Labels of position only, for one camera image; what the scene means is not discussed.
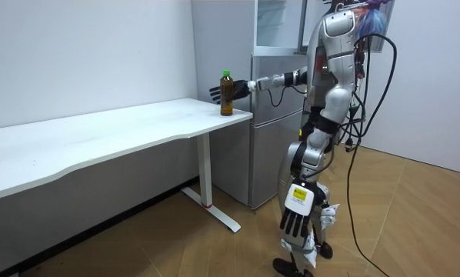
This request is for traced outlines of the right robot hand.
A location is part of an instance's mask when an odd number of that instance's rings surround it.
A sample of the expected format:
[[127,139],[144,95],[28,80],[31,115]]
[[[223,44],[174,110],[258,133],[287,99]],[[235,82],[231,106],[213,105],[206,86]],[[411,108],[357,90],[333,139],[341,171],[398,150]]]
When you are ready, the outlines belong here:
[[212,97],[212,101],[217,104],[223,102],[230,102],[241,98],[246,98],[255,88],[255,81],[238,80],[234,81],[233,92],[222,92],[219,87],[213,87],[209,89],[209,94]]

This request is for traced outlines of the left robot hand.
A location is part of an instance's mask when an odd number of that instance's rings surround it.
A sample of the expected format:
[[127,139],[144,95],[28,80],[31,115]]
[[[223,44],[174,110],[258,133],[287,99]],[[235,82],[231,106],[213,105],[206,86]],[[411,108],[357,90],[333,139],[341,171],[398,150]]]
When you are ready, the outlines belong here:
[[285,190],[279,228],[294,238],[308,236],[308,225],[315,207],[321,206],[325,201],[326,192],[317,182],[293,179]]

